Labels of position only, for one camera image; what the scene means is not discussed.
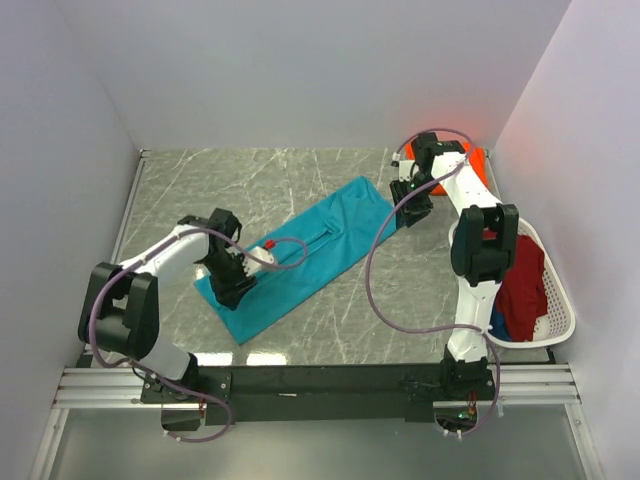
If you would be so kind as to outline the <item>teal polo shirt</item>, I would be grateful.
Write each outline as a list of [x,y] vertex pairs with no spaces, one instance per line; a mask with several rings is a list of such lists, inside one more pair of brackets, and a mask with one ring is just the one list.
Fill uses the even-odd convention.
[[260,272],[236,309],[216,299],[209,276],[194,286],[242,345],[366,257],[375,239],[383,242],[393,235],[394,221],[378,232],[391,211],[392,204],[360,176],[257,242],[273,241],[275,259],[288,268]]

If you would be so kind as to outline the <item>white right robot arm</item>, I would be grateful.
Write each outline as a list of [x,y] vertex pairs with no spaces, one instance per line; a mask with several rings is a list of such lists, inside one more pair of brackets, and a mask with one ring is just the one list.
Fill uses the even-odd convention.
[[395,226],[410,227],[433,208],[439,185],[458,220],[449,232],[450,264],[458,281],[455,323],[440,363],[437,387],[452,399],[493,384],[484,335],[497,293],[516,258],[519,212],[493,195],[471,165],[474,148],[422,131],[393,154],[390,183]]

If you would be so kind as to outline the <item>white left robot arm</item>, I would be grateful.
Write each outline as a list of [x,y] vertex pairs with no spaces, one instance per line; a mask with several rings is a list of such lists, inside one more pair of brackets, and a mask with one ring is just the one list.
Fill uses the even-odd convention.
[[236,310],[257,284],[246,256],[231,249],[242,224],[230,211],[188,215],[165,239],[120,264],[102,262],[91,272],[78,326],[88,345],[115,352],[165,378],[176,401],[193,399],[203,383],[195,355],[160,333],[159,290],[191,264],[209,272],[214,299]]

